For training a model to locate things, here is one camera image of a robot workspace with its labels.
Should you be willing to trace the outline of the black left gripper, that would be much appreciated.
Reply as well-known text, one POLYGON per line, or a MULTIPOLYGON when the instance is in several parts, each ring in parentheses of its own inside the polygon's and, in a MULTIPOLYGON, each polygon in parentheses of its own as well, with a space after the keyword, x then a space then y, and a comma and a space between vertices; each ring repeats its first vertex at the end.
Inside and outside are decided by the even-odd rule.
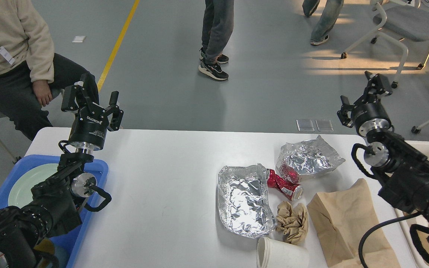
POLYGON ((61 111, 76 112, 76 119, 71 127, 68 142, 73 147, 81 147, 82 143, 92 144, 94 150, 102 150, 105 144, 107 129, 114 132, 120 129, 124 111, 118 105, 119 92, 111 93, 108 108, 97 105, 96 94, 93 92, 93 79, 88 73, 80 76, 79 81, 63 90, 61 111))

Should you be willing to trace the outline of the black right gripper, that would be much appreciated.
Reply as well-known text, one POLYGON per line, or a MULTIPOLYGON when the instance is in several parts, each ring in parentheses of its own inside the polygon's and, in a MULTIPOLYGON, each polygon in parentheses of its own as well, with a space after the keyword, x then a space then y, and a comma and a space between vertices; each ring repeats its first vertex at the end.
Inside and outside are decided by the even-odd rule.
POLYGON ((373 74, 365 71, 368 80, 364 89, 364 96, 358 98, 353 105, 349 99, 341 95, 341 108, 337 111, 337 117, 344 127, 356 129, 357 134, 361 137, 367 137, 371 131, 392 130, 391 120, 386 113, 381 98, 390 96, 393 88, 388 78, 382 74, 373 74))

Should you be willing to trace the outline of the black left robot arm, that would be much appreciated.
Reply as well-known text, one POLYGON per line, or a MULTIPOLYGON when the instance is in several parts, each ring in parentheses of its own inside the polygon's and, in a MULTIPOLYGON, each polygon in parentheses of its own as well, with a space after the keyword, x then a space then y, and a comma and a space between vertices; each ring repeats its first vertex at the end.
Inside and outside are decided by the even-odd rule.
POLYGON ((31 188, 29 204, 0 209, 1 268, 42 268, 44 263, 61 267, 55 254, 37 246, 81 225, 83 209, 98 212, 112 200, 85 171, 85 164, 94 160, 94 151, 102 150, 107 131, 119 129, 124 112, 117 105, 118 91, 103 108, 90 97, 88 81, 88 74, 83 74, 64 89, 61 110, 74 112, 75 121, 69 138, 58 143, 63 154, 57 171, 31 188))

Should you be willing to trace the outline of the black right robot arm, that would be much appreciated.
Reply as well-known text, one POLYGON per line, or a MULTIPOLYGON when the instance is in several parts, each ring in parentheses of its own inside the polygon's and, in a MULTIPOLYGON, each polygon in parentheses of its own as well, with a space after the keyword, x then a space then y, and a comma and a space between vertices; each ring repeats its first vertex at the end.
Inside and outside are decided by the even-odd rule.
MULTIPOLYGON (((359 255, 363 267, 367 267, 363 246, 375 230, 419 215, 429 222, 429 160, 393 131, 380 101, 393 92, 388 78, 369 71, 365 71, 365 75, 368 84, 363 95, 353 104, 346 96, 341 96, 342 105, 337 115, 342 125, 354 127, 366 142, 353 145, 351 156, 356 166, 380 183, 380 197, 407 215, 377 224, 362 236, 359 255)), ((429 228, 412 224, 410 235, 418 253, 429 263, 429 228)))

